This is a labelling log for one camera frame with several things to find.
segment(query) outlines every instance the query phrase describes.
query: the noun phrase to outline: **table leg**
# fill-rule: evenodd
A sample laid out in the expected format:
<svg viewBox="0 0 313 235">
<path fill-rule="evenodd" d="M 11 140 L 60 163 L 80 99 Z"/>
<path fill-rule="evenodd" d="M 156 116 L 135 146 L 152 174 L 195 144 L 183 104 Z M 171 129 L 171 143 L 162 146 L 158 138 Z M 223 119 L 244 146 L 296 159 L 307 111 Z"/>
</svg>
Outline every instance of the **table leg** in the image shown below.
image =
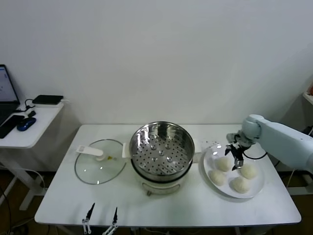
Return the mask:
<svg viewBox="0 0 313 235">
<path fill-rule="evenodd" d="M 39 176 L 37 176 L 35 182 L 40 184 L 41 178 Z M 29 190 L 26 197 L 24 198 L 22 204 L 20 205 L 20 211 L 26 211 L 29 204 L 33 200 L 34 196 L 44 196 L 45 192 L 46 192 L 46 190 L 42 190 L 41 193 L 34 193 L 32 190 Z"/>
<path fill-rule="evenodd" d="M 274 226 L 252 227 L 248 232 L 244 233 L 244 235 L 264 235 L 272 228 L 274 228 Z"/>
<path fill-rule="evenodd" d="M 291 196 L 295 195 L 312 195 L 313 194 L 313 180 L 310 175 L 303 175 L 304 180 L 307 182 L 306 187 L 288 187 L 287 190 Z"/>
<path fill-rule="evenodd" d="M 0 162 L 29 188 L 20 210 L 26 210 L 34 196 L 45 194 L 45 189 L 40 186 L 40 181 L 34 180 L 25 170 L 20 170 L 22 167 L 4 150 L 1 151 Z"/>
<path fill-rule="evenodd" d="M 62 230 L 64 233 L 68 234 L 68 235 L 76 235 L 75 233 L 73 233 L 71 230 L 67 229 L 66 227 L 62 226 L 62 225 L 56 225 L 60 230 Z"/>
</svg>

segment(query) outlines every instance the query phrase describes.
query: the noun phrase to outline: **computer mouse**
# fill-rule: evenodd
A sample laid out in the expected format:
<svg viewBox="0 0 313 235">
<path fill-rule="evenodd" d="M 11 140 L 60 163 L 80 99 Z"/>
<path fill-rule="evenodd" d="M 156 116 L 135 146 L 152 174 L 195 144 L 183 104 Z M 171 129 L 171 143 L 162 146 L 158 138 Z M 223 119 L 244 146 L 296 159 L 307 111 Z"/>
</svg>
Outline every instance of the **computer mouse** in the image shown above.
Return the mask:
<svg viewBox="0 0 313 235">
<path fill-rule="evenodd" d="M 23 119 L 17 126 L 16 128 L 19 131 L 26 131 L 29 127 L 31 127 L 37 119 L 33 118 L 33 117 L 27 117 L 25 119 Z"/>
</svg>

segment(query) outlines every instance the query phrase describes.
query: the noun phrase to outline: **white plate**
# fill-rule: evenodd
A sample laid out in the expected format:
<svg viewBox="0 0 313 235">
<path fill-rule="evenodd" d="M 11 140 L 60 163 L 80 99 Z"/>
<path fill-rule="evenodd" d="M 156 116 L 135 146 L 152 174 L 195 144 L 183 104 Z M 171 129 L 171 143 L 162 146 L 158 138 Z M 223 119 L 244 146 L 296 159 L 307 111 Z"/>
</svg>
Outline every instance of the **white plate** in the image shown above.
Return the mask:
<svg viewBox="0 0 313 235">
<path fill-rule="evenodd" d="M 204 169 L 205 169 L 205 173 L 207 175 L 207 177 L 209 178 L 209 180 L 212 182 L 212 180 L 209 177 L 209 172 L 211 170 L 217 169 L 215 166 L 215 160 L 217 158 L 220 157 L 224 157 L 225 153 L 225 147 L 221 148 L 216 148 L 216 146 L 211 147 L 207 150 L 204 158 L 203 158 L 203 165 L 204 165 Z M 229 153 L 227 155 L 228 158 L 230 158 L 231 162 L 234 162 L 234 158 L 232 156 L 231 153 Z M 258 175 L 253 178 L 252 180 L 248 180 L 249 181 L 249 185 L 250 185 L 250 190 L 246 193 L 238 193 L 237 191 L 235 191 L 234 189 L 232 189 L 232 187 L 230 186 L 230 182 L 235 179 L 236 177 L 241 176 L 239 170 L 230 170 L 228 172 L 224 172 L 224 174 L 226 175 L 227 181 L 224 185 L 222 186 L 217 186 L 216 184 L 214 184 L 212 182 L 212 184 L 217 187 L 220 191 L 226 193 L 229 196 L 232 197 L 236 197 L 236 198 L 251 198 L 254 197 L 256 194 L 258 194 L 263 186 L 264 186 L 264 172 L 262 171 L 262 169 L 260 168 L 260 166 L 257 164 L 257 160 L 251 160 L 251 159 L 247 159 L 245 158 L 244 160 L 244 164 L 252 164 L 254 165 L 257 170 L 258 170 Z"/>
</svg>

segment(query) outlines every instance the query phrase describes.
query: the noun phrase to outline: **wooden floor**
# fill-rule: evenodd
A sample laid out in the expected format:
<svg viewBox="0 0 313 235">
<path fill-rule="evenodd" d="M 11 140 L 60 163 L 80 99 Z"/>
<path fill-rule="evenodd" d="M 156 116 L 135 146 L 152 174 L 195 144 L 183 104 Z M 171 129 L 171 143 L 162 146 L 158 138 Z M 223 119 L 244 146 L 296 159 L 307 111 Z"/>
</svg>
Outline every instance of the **wooden floor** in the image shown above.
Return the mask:
<svg viewBox="0 0 313 235">
<path fill-rule="evenodd" d="M 0 187 L 5 190 L 8 184 L 10 183 L 11 179 L 13 178 L 13 175 L 9 171 L 0 171 Z M 46 175 L 45 176 L 45 183 L 47 185 L 50 184 L 51 180 L 53 179 L 53 175 Z M 283 181 L 286 183 L 288 180 L 288 177 L 283 178 Z M 291 179 L 291 186 L 304 186 L 305 182 L 302 180 L 300 176 L 294 176 Z M 11 224 L 15 225 L 16 223 L 23 223 L 26 220 L 22 220 L 25 218 L 32 218 L 35 216 L 36 210 L 40 205 L 40 202 L 42 200 L 42 197 L 36 197 L 31 205 L 29 206 L 27 211 L 20 211 L 19 207 L 22 203 L 24 197 L 27 194 L 27 187 L 21 183 L 20 181 L 16 181 L 13 188 L 11 189 L 8 200 L 10 203 L 11 208 Z M 289 235 L 289 234 L 297 234 L 297 235 L 313 235 L 313 195 L 307 195 L 307 196 L 293 196 L 292 197 L 296 206 L 298 207 L 301 215 L 302 215 L 302 221 L 299 224 L 295 225 L 284 225 L 284 226 L 276 226 L 275 228 L 268 231 L 267 235 Z M 0 235 L 2 235 L 2 231 L 7 231 L 9 228 L 9 212 L 7 203 L 4 201 L 0 206 Z M 41 225 L 37 224 L 34 220 L 31 220 L 27 223 L 28 227 L 28 234 L 29 235 L 46 235 L 47 233 L 49 235 L 64 235 L 65 233 L 56 230 L 56 227 L 54 226 L 47 226 L 47 225 Z M 73 229 L 73 231 L 81 235 L 82 230 L 81 228 L 70 228 Z M 249 228 L 240 228 L 241 233 L 248 231 Z M 201 235 L 201 234 L 212 234 L 212 235 L 235 235 L 234 228 L 209 228 L 209 229 L 154 229 L 149 228 L 149 230 L 159 231 L 166 233 L 167 231 L 170 232 L 171 235 Z M 93 230 L 94 232 L 92 234 L 102 234 L 103 228 L 99 228 L 98 230 Z M 119 228 L 115 235 L 131 235 L 131 231 L 127 228 Z M 135 235 L 152 235 L 152 234 L 158 234 L 158 233 L 152 233 L 148 232 L 144 229 L 136 232 Z"/>
</svg>

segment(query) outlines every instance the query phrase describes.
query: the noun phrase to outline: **white table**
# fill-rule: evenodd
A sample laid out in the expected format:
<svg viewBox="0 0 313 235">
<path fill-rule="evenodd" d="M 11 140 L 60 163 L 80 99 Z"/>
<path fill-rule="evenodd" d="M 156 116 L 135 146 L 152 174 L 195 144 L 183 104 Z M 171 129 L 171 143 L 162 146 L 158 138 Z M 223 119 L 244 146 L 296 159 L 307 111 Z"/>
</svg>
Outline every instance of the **white table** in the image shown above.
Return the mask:
<svg viewBox="0 0 313 235">
<path fill-rule="evenodd" d="M 201 148 L 208 142 L 226 144 L 226 134 L 237 132 L 240 125 L 182 125 Z M 258 163 L 265 173 L 263 190 L 252 199 L 222 195 L 204 175 L 202 164 L 193 164 L 185 185 L 168 195 L 148 197 L 127 164 L 115 179 L 101 185 L 78 180 L 74 163 L 78 145 L 100 139 L 128 142 L 140 125 L 83 125 L 65 155 L 38 211 L 38 223 L 81 226 L 82 219 L 95 202 L 90 224 L 109 226 L 115 207 L 118 225 L 126 227 L 220 227 L 298 223 L 301 215 L 268 157 Z M 264 153 L 255 145 L 252 156 Z"/>
<path fill-rule="evenodd" d="M 14 128 L 4 139 L 0 139 L 0 162 L 15 175 L 4 193 L 6 195 L 9 193 L 16 179 L 20 179 L 29 188 L 29 192 L 20 206 L 20 210 L 22 211 L 28 208 L 28 205 L 34 196 L 43 196 L 46 190 L 40 187 L 40 178 L 33 180 L 26 171 L 20 170 L 21 166 L 5 149 L 33 147 L 60 112 L 62 107 L 62 103 L 51 107 L 35 107 L 36 115 L 34 117 L 37 121 L 28 130 L 21 132 Z"/>
</svg>

